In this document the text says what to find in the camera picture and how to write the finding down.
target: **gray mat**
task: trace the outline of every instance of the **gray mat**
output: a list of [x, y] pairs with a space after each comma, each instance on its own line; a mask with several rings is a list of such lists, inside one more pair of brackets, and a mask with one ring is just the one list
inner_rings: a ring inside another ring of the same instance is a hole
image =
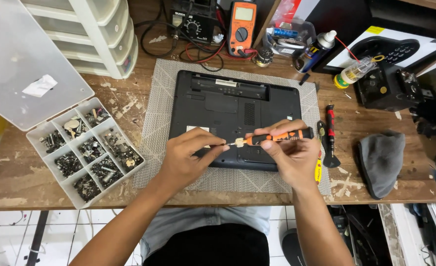
[[[303, 86], [299, 86], [298, 81], [289, 79], [227, 69], [219, 72], [208, 72], [198, 64], [157, 59], [154, 75], [152, 76], [151, 92], [145, 114], [142, 139], [139, 145], [139, 152], [145, 157], [147, 164], [134, 175], [134, 188], [144, 188], [149, 180], [158, 173], [162, 165], [162, 160], [165, 156], [165, 143], [169, 135], [172, 105], [174, 104], [177, 72], [182, 69], [297, 88], [300, 93], [302, 118], [307, 125], [313, 127], [315, 136], [318, 135], [316, 123], [320, 120], [320, 111], [318, 109], [315, 84], [313, 83], [305, 82]], [[331, 192], [328, 170], [324, 166], [321, 182], [318, 187], [323, 195], [329, 195]], [[291, 187], [282, 181], [278, 173], [214, 167], [208, 167], [208, 170], [197, 182], [185, 189], [292, 193]]]

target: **white tile floor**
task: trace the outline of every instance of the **white tile floor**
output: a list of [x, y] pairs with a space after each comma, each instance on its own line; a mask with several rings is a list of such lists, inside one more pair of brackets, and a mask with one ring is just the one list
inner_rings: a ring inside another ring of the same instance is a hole
[[[67, 266], [92, 238], [86, 210], [50, 211], [44, 230], [37, 266]], [[0, 212], [0, 266], [24, 266], [29, 255], [40, 211]], [[114, 218], [111, 210], [88, 210], [94, 234]], [[270, 214], [270, 266], [290, 266], [280, 247], [279, 237], [295, 228], [293, 207], [274, 206]], [[141, 265], [139, 245], [125, 266]]]

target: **multimeter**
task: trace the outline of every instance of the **multimeter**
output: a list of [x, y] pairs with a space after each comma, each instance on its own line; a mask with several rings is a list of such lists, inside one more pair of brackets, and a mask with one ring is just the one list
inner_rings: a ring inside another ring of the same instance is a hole
[[256, 24], [257, 5], [245, 1], [234, 1], [231, 5], [231, 23], [228, 31], [228, 51], [234, 57], [247, 57], [244, 50], [252, 45], [252, 34]]

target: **black laptop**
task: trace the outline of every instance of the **black laptop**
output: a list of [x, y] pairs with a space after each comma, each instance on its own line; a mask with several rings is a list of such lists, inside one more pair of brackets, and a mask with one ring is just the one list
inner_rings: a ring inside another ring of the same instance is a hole
[[[169, 139], [199, 126], [232, 143], [286, 118], [302, 118], [296, 88], [180, 70]], [[259, 146], [230, 147], [210, 166], [277, 171], [275, 161]], [[196, 155], [207, 151], [203, 148]]]

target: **workbench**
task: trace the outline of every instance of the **workbench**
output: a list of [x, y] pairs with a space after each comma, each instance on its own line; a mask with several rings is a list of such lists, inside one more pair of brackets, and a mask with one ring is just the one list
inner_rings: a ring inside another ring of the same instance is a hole
[[[135, 9], [138, 9], [138, 6], [134, 3], [130, 4], [130, 10]], [[142, 10], [140, 14], [149, 14], [152, 17], [141, 18], [139, 13], [131, 11], [133, 21], [153, 19], [157, 12], [154, 9], [155, 6], [152, 6], [151, 10]], [[144, 28], [136, 30], [138, 39], [143, 31]], [[150, 40], [160, 35], [168, 36], [166, 29], [158, 26], [145, 38], [145, 45], [150, 52], [160, 54], [170, 49], [170, 37], [149, 44]], [[180, 41], [174, 52], [165, 59], [179, 60], [179, 53], [184, 47], [185, 42]], [[291, 59], [282, 57], [275, 57], [268, 68], [258, 67], [251, 61], [235, 61], [227, 58], [224, 58], [224, 61], [226, 69], [295, 80], [303, 77], [303, 74], [299, 74], [293, 68]], [[82, 74], [95, 91], [95, 97], [112, 113], [113, 118], [136, 146], [141, 142], [142, 124], [155, 63], [156, 58], [146, 55], [139, 49], [135, 69], [128, 79], [115, 80]], [[215, 58], [207, 64], [210, 67], [219, 67], [220, 61]], [[333, 85], [332, 76], [310, 74], [311, 77], [307, 82], [315, 82], [320, 88], [318, 105], [323, 121], [325, 107], [328, 104], [335, 106], [335, 154], [341, 161], [341, 166], [329, 169], [331, 195], [324, 197], [326, 203], [436, 202], [436, 183], [409, 111], [407, 109], [401, 111], [401, 119], [399, 119], [392, 112], [365, 109], [358, 105], [353, 86], [340, 90]], [[360, 139], [389, 128], [405, 134], [403, 168], [391, 193], [378, 201], [371, 198], [358, 173], [353, 147]], [[124, 208], [138, 193], [140, 189], [134, 189], [132, 179], [129, 179], [99, 200], [92, 208]], [[290, 205], [291, 203], [291, 194], [182, 191], [174, 196], [167, 206]], [[73, 204], [28, 142], [26, 132], [10, 124], [0, 143], [0, 211], [59, 209], [73, 209]]]

